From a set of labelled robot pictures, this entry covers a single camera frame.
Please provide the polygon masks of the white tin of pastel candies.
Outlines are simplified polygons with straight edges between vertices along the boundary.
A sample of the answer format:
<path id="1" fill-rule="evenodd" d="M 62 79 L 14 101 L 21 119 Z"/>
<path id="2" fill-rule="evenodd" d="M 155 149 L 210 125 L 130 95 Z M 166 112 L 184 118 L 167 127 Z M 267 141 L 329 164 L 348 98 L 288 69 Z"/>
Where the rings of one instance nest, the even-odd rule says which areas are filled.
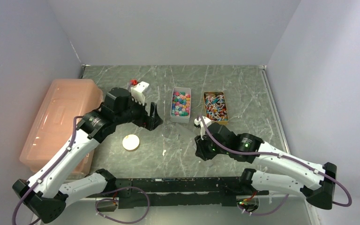
<path id="1" fill-rule="evenodd" d="M 191 89 L 174 87 L 171 97 L 170 117 L 175 123 L 189 123 L 191 116 Z"/>

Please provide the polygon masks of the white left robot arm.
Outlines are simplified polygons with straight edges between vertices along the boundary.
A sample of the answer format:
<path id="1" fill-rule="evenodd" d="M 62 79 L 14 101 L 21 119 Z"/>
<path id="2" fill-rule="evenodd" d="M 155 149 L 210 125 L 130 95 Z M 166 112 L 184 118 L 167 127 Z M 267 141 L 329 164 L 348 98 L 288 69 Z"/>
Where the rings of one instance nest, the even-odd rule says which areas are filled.
<path id="1" fill-rule="evenodd" d="M 58 218 L 72 203 L 94 194 L 105 197 L 121 191 L 122 186 L 107 170 L 66 183 L 67 177 L 80 161 L 113 134 L 116 127 L 133 123 L 147 130 L 162 124 L 156 103 L 146 111 L 148 84 L 140 83 L 130 89 L 112 88 L 97 109 L 73 119 L 72 135 L 53 158 L 27 180 L 17 180 L 12 188 L 38 221 L 48 224 Z"/>

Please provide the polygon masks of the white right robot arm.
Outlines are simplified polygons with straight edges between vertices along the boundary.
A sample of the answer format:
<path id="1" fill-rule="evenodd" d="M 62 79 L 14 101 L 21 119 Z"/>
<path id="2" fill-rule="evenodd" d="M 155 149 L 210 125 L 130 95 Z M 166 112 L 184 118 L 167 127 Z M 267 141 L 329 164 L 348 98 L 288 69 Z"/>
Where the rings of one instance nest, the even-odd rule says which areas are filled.
<path id="1" fill-rule="evenodd" d="M 195 137 L 196 156 L 211 160 L 227 155 L 238 162 L 248 162 L 253 168 L 244 169 L 240 190 L 250 195 L 257 191 L 277 191 L 305 198 L 320 209 L 333 206 L 337 166 L 308 162 L 287 154 L 263 139 L 248 133 L 235 134 L 218 123 L 202 123 Z"/>

